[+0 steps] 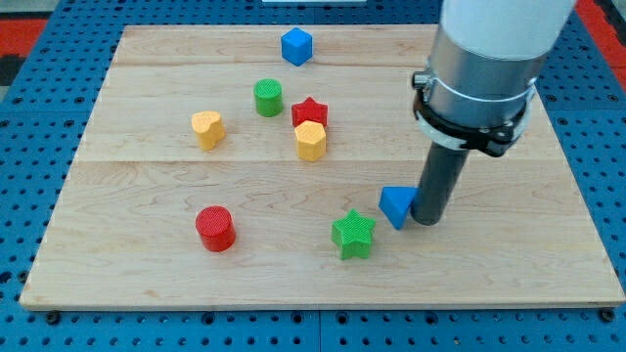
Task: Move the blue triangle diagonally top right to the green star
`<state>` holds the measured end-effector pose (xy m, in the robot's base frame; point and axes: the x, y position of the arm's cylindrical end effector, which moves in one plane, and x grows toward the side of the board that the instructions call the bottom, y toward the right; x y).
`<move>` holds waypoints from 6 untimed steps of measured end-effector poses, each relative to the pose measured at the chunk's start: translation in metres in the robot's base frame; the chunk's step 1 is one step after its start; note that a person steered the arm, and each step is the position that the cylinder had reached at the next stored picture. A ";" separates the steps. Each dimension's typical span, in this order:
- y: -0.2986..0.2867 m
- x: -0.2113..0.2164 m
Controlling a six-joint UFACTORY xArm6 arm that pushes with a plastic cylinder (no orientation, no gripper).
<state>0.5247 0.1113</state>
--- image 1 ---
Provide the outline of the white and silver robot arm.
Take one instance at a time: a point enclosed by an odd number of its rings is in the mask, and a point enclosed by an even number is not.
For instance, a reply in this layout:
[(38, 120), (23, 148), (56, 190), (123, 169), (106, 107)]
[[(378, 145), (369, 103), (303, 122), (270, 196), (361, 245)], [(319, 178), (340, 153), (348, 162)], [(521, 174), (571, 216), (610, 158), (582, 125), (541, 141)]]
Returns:
[(435, 144), (503, 155), (523, 134), (535, 82), (575, 0), (445, 0), (414, 111)]

